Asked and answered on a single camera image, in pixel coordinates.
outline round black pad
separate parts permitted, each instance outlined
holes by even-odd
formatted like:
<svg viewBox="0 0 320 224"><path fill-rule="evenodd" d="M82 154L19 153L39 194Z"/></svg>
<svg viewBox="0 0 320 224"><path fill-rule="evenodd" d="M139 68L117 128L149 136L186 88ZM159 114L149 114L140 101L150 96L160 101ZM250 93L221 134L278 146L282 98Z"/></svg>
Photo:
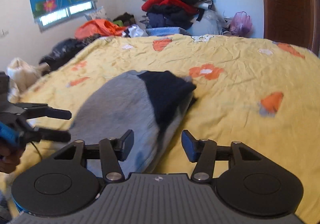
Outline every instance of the round black pad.
<svg viewBox="0 0 320 224"><path fill-rule="evenodd" d="M16 204L38 216L63 216L84 208L99 192L93 173L72 160L45 160L12 184Z"/></svg>
<svg viewBox="0 0 320 224"><path fill-rule="evenodd" d="M48 173L39 177L35 182L38 192L47 195L57 195L67 191L72 185L69 176L61 173Z"/></svg>
<svg viewBox="0 0 320 224"><path fill-rule="evenodd" d="M230 207L251 216L276 217L295 212L301 182L275 163L242 162L217 179L217 193Z"/></svg>

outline human hand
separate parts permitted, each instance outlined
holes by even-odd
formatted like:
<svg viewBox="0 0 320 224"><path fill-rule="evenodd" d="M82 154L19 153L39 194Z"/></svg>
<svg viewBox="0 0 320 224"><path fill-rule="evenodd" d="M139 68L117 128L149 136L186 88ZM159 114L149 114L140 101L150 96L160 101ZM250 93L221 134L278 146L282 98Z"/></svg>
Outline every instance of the human hand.
<svg viewBox="0 0 320 224"><path fill-rule="evenodd" d="M20 157L22 156L23 149L18 149L13 152L12 148L4 142L0 142L0 155L3 156L0 159L0 172L12 173L17 165L20 164Z"/></svg>

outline green object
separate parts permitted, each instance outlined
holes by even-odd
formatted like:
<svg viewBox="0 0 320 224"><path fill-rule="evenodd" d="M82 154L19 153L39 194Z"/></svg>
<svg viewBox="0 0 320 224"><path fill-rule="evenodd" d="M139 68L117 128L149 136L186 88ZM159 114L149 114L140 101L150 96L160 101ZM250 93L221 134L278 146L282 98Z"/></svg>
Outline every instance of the green object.
<svg viewBox="0 0 320 224"><path fill-rule="evenodd" d="M36 11L37 11L37 12L40 12L40 11L43 10L43 4L44 4L44 2L38 2L38 3L36 3Z"/></svg>
<svg viewBox="0 0 320 224"><path fill-rule="evenodd" d="M40 11L34 11L33 12L33 18L38 18L39 16L45 15L47 12L45 10L40 10Z"/></svg>
<svg viewBox="0 0 320 224"><path fill-rule="evenodd" d="M123 27L123 22L121 20L113 21L114 24Z"/></svg>

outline black cable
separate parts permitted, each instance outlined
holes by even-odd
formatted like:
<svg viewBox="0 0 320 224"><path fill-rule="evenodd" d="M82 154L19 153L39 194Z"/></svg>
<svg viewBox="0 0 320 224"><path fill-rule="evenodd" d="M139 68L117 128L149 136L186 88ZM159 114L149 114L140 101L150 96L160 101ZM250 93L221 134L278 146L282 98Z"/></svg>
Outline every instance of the black cable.
<svg viewBox="0 0 320 224"><path fill-rule="evenodd" d="M35 149L37 150L37 152L38 152L38 154L39 154L39 156L40 156L40 159L41 159L41 161L42 161L42 155L41 155L38 147L36 147L36 145L35 145L33 142L30 142L30 143L35 147Z"/></svg>

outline wooden door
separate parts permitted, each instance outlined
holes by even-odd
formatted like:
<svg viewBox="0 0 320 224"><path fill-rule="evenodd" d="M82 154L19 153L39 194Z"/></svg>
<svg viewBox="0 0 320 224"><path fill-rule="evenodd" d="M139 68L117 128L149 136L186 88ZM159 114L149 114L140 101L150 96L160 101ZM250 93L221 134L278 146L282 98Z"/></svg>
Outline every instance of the wooden door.
<svg viewBox="0 0 320 224"><path fill-rule="evenodd" d="M264 37L312 49L313 8L312 0L264 0Z"/></svg>

